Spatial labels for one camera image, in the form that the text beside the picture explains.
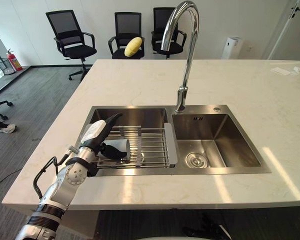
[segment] office chair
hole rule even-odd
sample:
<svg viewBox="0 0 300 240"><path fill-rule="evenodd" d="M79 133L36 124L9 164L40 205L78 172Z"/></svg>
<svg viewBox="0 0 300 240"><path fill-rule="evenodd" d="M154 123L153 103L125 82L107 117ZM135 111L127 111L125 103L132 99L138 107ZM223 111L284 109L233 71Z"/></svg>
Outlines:
<svg viewBox="0 0 300 240"><path fill-rule="evenodd" d="M10 101L1 101L0 105L2 105L2 104L7 104L9 107L11 107L13 105L13 103L10 102ZM8 119L7 116L2 115L1 113L0 113L0 117L2 118L2 120L7 120Z"/></svg>
<svg viewBox="0 0 300 240"><path fill-rule="evenodd" d="M165 58L170 58L172 54L182 53L184 50L184 45L187 39L187 34L183 31L178 30L178 24L175 26L169 51L161 50L161 41L164 36L164 31L167 25L167 22L170 18L171 13L173 12L174 7L155 7L153 8L153 26L154 31L151 32L152 39L152 49L158 54L165 55ZM177 43L178 34L183 35L182 44Z"/></svg>
<svg viewBox="0 0 300 240"><path fill-rule="evenodd" d="M140 59L145 56L145 38L141 37L141 13L139 12L115 12L115 36L110 38L108 45L112 59ZM127 44L136 37L142 38L141 49L131 57L125 56ZM115 40L117 50L112 49L112 42Z"/></svg>
<svg viewBox="0 0 300 240"><path fill-rule="evenodd" d="M82 74L81 82L89 71L84 64L85 58L97 52L94 35L81 31L73 10L51 11L45 15L55 34L54 40L58 51L66 58L81 60L82 70L69 75L69 80L72 80L72 76ZM85 44L84 35L91 37L92 47Z"/></svg>

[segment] sneaker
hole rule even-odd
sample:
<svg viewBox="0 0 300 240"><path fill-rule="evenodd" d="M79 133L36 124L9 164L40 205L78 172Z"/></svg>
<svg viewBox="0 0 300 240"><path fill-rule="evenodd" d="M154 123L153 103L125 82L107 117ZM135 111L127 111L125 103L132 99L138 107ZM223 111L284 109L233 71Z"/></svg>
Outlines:
<svg viewBox="0 0 300 240"><path fill-rule="evenodd" d="M0 133L10 134L17 128L14 124L5 124L0 121Z"/></svg>

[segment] red fire extinguisher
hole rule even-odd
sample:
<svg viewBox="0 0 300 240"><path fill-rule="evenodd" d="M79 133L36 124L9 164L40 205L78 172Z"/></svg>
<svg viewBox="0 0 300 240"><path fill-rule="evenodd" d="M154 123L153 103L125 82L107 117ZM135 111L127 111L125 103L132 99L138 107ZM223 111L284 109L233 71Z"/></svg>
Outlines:
<svg viewBox="0 0 300 240"><path fill-rule="evenodd" d="M13 66L13 68L16 71L20 71L22 70L22 67L20 65L20 63L18 62L16 56L13 53L13 51L10 51L10 49L8 50L8 52L6 53L6 58L9 59L9 62L11 63L11 65Z"/></svg>

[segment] cable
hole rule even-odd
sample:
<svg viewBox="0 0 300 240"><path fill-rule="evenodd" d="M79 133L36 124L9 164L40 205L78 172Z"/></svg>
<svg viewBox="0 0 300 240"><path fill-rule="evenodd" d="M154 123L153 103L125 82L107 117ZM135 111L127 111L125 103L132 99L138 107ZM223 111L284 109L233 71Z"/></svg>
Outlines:
<svg viewBox="0 0 300 240"><path fill-rule="evenodd" d="M42 192L41 192L40 188L38 187L38 180L39 180L39 178L41 177L41 175L42 175L43 173L46 172L47 168L48 168L51 164L53 164L54 167L55 167L55 175L58 176L58 173L59 173L59 171L58 171L58 166L60 166L61 164L63 164L64 161L65 161L68 157L69 157L69 154L65 154L65 155L63 156L63 158L58 162L57 158L56 158L55 156L53 156L53 157L52 157L52 158L51 158L51 159L43 166L43 168L38 172L38 174L34 177L32 185L33 185L33 188L34 188L36 194L38 194L39 199L42 198Z"/></svg>
<svg viewBox="0 0 300 240"><path fill-rule="evenodd" d="M16 170L16 171L14 171L14 172L12 172L12 173L10 173L9 175L7 175L5 178L3 178L1 181L0 181L0 183L2 183L6 178L8 178L9 176L11 176L12 174L15 174L16 172L19 172L19 171L21 171L21 169L22 168L20 168L20 169L18 169L18 170Z"/></svg>

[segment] chrome faucet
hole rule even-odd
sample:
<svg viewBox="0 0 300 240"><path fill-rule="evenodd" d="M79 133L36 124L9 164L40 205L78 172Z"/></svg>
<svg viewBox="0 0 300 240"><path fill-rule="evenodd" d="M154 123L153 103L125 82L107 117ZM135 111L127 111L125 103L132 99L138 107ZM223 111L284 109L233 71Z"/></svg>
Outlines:
<svg viewBox="0 0 300 240"><path fill-rule="evenodd" d="M186 60L185 72L183 77L183 83L178 89L178 99L177 104L174 110L177 113L182 113L185 110L186 104L186 96L187 96L187 82L189 78L192 58L194 56L194 49L198 37L199 32L199 12L197 6L192 1L183 1L181 2L171 13L171 16L165 26L162 43L161 43L161 50L169 51L170 42L172 35L174 33L175 27L178 23L179 18L185 12L189 11L191 20L192 20L192 33L191 33L191 40L190 40L190 47L189 53Z"/></svg>

